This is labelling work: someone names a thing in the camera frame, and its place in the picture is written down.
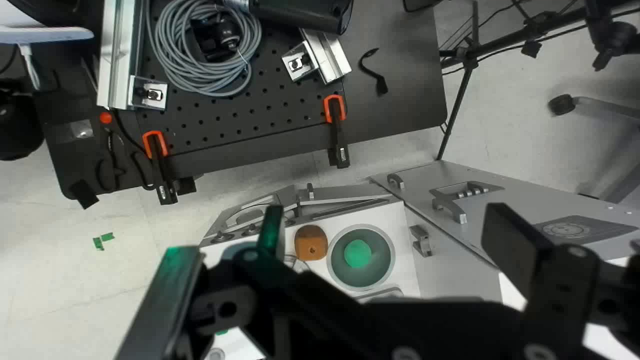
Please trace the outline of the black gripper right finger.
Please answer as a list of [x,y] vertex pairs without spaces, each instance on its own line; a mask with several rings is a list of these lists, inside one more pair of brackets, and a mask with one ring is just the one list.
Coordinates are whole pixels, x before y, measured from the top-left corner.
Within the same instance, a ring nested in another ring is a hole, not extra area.
[[528,298],[541,261],[554,243],[505,201],[487,205],[480,243],[489,258]]

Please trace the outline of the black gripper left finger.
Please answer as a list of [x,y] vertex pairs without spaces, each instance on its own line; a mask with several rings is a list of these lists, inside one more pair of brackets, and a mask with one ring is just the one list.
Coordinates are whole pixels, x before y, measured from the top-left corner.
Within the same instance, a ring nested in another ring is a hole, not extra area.
[[195,360],[187,313],[203,268],[196,245],[164,252],[117,360]]

